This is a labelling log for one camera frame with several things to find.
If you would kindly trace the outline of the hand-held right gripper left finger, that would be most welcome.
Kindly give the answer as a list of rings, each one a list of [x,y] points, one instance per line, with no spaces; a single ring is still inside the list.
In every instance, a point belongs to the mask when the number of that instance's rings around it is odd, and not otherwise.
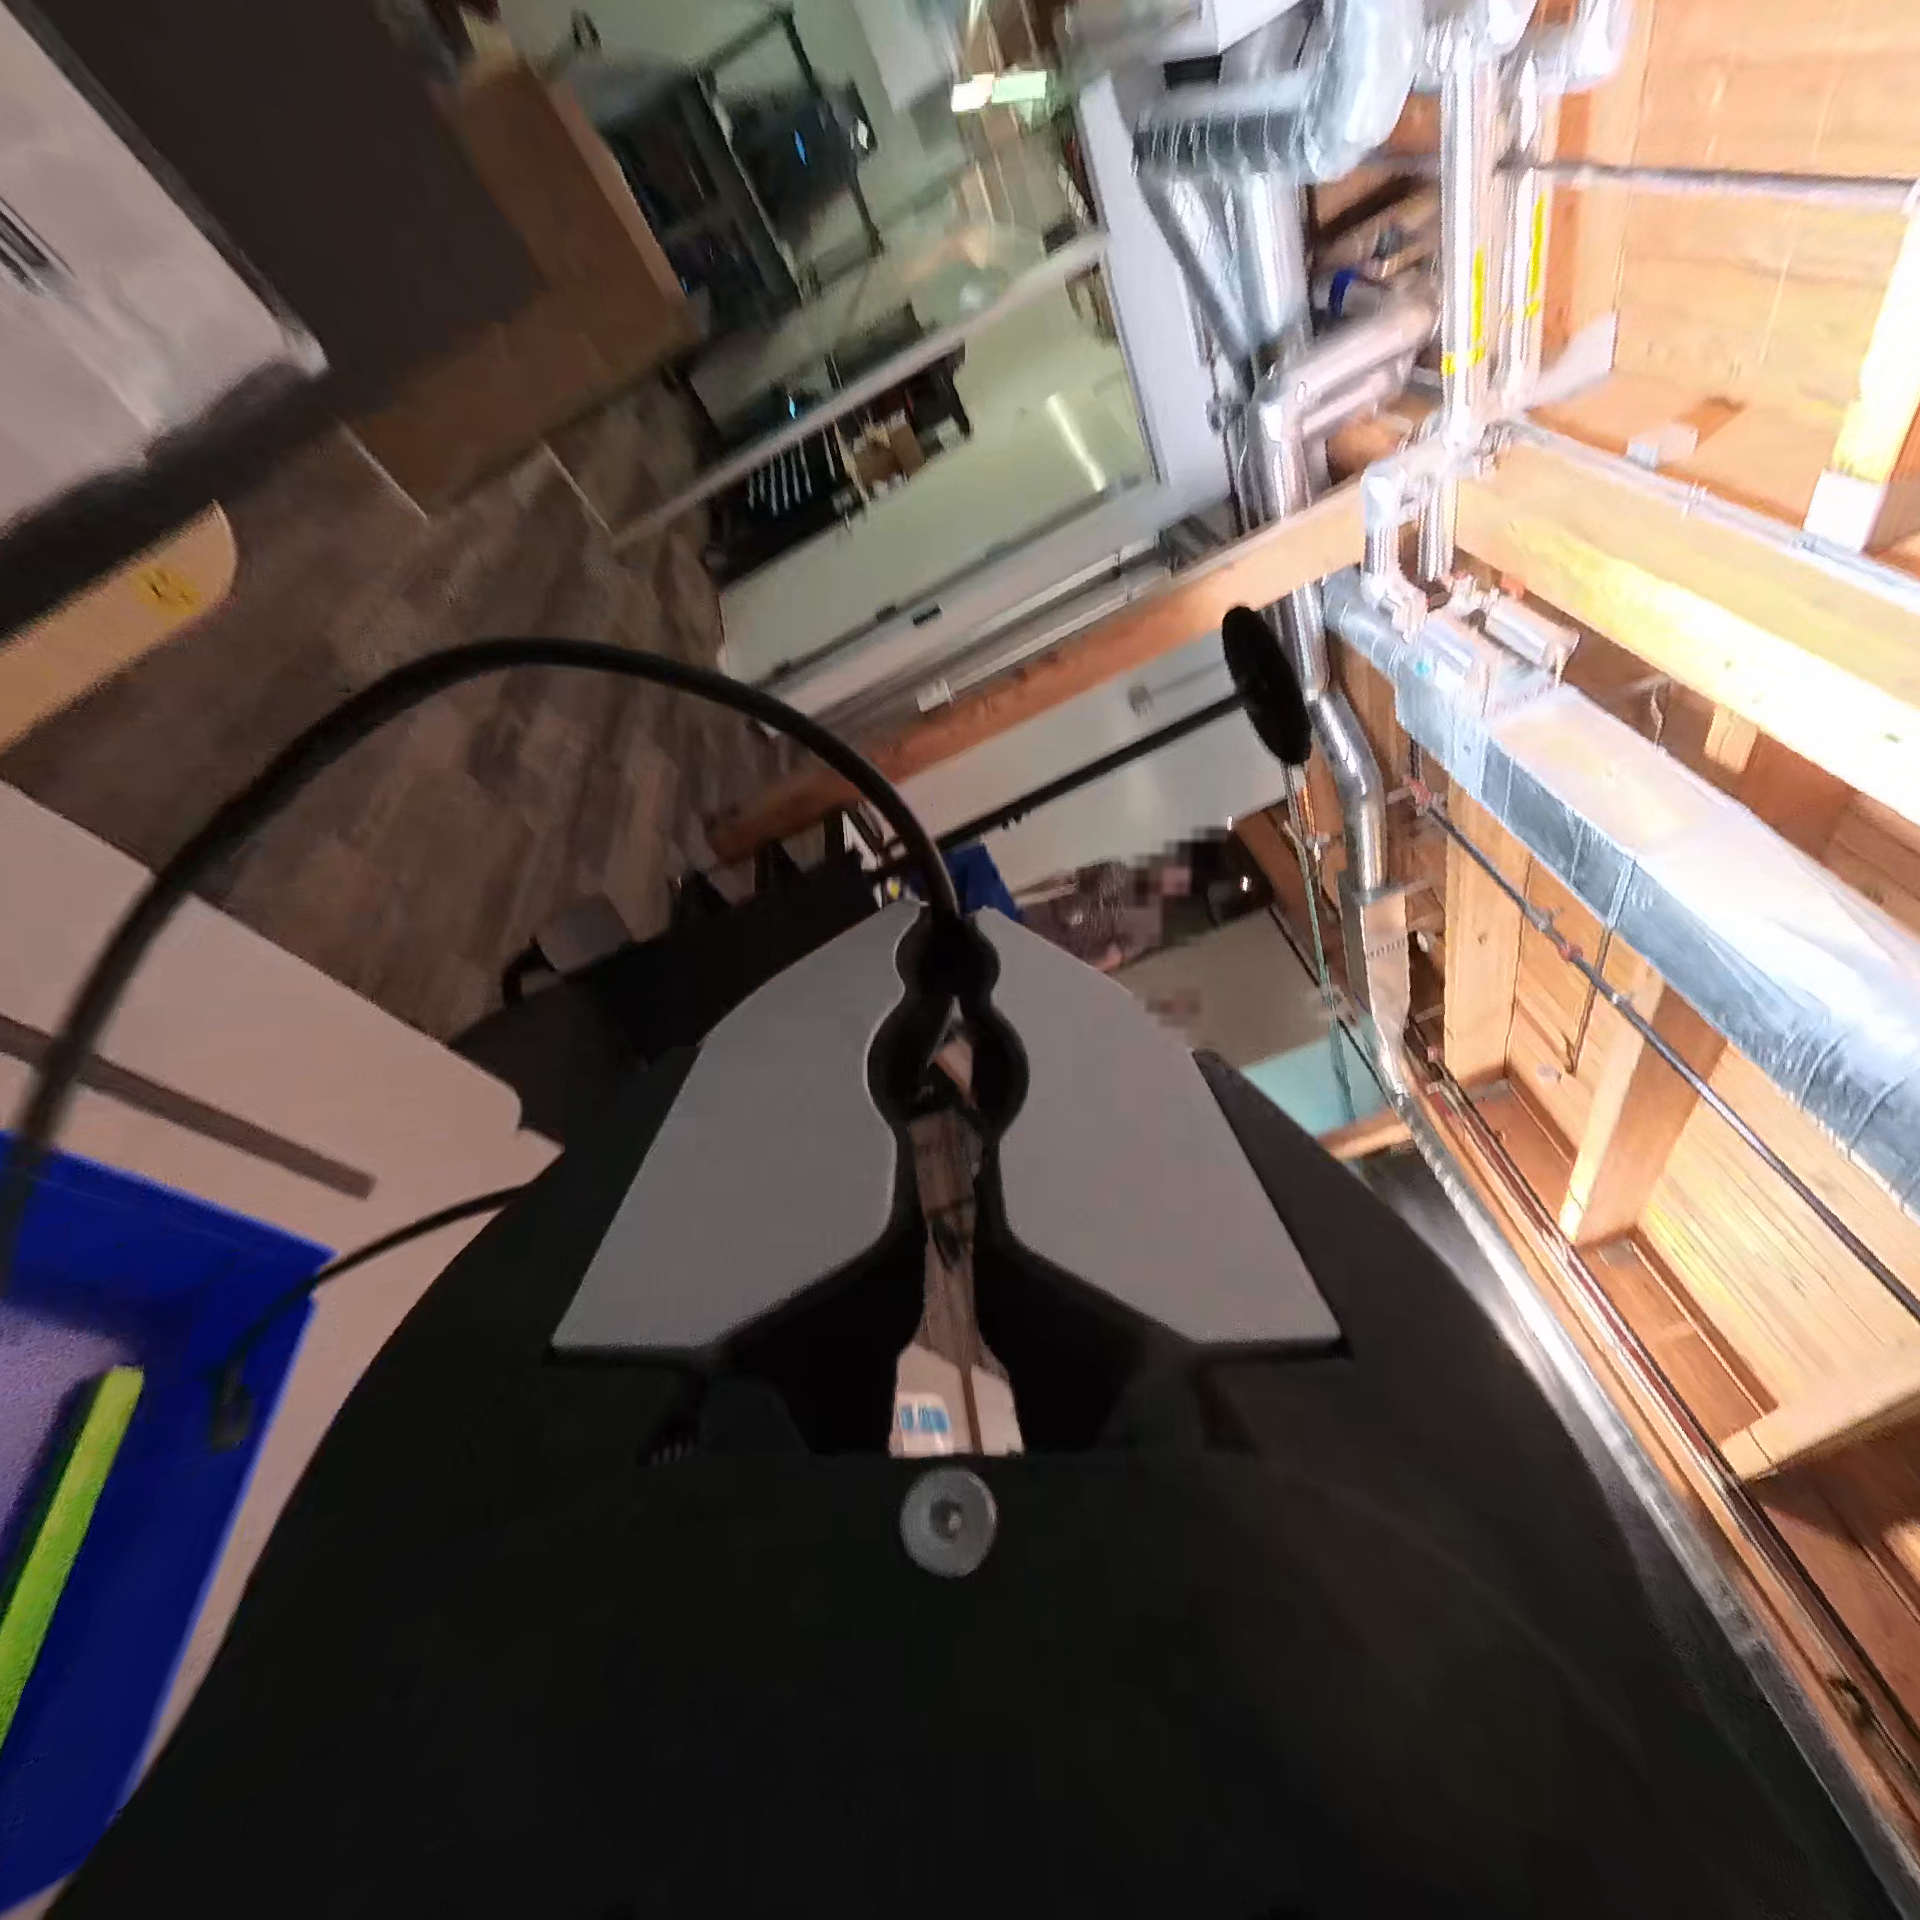
[[[935,1022],[902,975],[924,922],[924,904],[874,913],[707,1033],[554,1361],[747,1377],[810,1451],[887,1451],[927,1284],[910,1094],[887,1085]]]

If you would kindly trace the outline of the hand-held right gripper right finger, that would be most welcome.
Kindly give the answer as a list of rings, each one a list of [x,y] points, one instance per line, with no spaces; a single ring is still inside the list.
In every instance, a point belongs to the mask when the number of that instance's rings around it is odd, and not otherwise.
[[[1026,1451],[1117,1444],[1220,1363],[1342,1328],[1198,1056],[1117,978],[997,907],[970,922],[976,1312]]]

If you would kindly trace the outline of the blue plastic bin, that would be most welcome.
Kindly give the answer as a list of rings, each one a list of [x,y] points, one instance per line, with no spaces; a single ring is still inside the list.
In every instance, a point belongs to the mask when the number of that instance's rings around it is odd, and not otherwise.
[[[4,1555],[80,1382],[145,1366],[109,1485],[4,1741],[4,1910],[127,1800],[222,1562],[331,1245],[48,1156],[4,1260]]]

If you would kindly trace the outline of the long green block bar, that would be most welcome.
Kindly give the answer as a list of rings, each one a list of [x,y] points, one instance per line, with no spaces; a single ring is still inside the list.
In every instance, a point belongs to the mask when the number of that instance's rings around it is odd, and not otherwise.
[[[4,1555],[4,1741],[11,1741],[140,1396],[145,1366],[139,1363],[116,1363],[80,1382],[27,1477],[26,1517],[11,1527]]]

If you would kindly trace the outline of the black oval fixture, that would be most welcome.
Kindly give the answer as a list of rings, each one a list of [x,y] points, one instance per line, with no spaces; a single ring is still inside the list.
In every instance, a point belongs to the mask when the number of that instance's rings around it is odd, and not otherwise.
[[[1143,859],[1282,799],[1309,756],[1299,671],[1253,608],[1133,675],[915,775],[910,799],[955,874],[995,864],[1026,891],[1100,859]]]

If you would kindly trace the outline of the bundle of silver ducts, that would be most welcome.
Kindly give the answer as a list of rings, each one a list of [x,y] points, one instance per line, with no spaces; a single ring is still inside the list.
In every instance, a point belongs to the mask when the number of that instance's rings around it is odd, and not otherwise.
[[[1371,376],[1408,376],[1436,340],[1436,414],[1408,450],[1359,483],[1359,580],[1401,635],[1427,620],[1401,533],[1419,524],[1419,578],[1452,580],[1457,483],[1521,410],[1543,369],[1551,102],[1602,83],[1630,2],[1309,2],[1290,62],[1259,29],[1221,54],[1214,83],[1163,96],[1133,131],[1133,177],[1211,333],[1247,387],[1244,441],[1270,476],[1333,433],[1319,408]],[[1385,292],[1353,322],[1309,332],[1304,189],[1374,159],[1414,96],[1433,96],[1436,261],[1427,286]]]

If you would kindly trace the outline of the cardboard box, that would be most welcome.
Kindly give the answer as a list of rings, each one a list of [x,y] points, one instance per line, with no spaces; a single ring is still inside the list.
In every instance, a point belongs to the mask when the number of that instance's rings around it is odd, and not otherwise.
[[[426,515],[702,337],[694,298],[571,83],[506,58],[467,73],[449,112],[538,287],[354,426]]]

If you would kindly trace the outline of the document display board with stand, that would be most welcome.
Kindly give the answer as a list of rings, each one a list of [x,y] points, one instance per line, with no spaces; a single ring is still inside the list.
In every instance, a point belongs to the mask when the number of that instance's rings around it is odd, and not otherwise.
[[[227,597],[227,500],[538,286],[375,2],[4,2],[4,746]]]

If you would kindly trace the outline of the wooden support post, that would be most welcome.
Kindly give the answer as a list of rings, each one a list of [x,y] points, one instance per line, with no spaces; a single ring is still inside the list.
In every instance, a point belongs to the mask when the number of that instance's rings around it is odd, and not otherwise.
[[[853,742],[945,845],[965,826],[997,831],[1056,799],[1066,778],[1113,775],[1120,753],[1190,742],[1198,728],[1221,742],[1220,620],[1234,605],[1273,608],[1359,556],[1359,480],[1345,480],[957,699]]]

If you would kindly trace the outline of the large silver duct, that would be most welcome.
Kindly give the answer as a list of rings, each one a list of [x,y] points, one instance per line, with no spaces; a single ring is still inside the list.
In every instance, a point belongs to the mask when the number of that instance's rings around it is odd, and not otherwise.
[[[1326,578],[1326,614],[1452,789],[1915,1210],[1915,932],[1457,615],[1405,637],[1356,568]]]

